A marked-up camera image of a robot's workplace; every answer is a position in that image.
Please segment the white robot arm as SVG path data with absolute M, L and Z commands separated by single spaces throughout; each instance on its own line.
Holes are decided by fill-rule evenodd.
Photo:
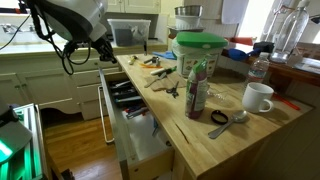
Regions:
M 69 59 L 78 43 L 88 43 L 101 61 L 116 63 L 113 49 L 106 37 L 103 20 L 108 0 L 22 0 L 31 11 L 37 35 L 49 40 L 54 33 L 67 40 L 61 59 Z

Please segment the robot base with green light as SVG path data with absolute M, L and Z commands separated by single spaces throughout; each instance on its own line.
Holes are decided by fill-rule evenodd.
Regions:
M 37 107 L 4 105 L 0 112 L 0 180 L 43 177 L 37 137 Z

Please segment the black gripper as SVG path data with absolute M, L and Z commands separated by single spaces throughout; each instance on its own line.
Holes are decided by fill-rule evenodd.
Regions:
M 91 46 L 99 53 L 99 59 L 105 62 L 112 62 L 115 64 L 117 59 L 114 57 L 113 48 L 109 39 L 106 36 L 102 36 L 96 41 L 91 43 Z

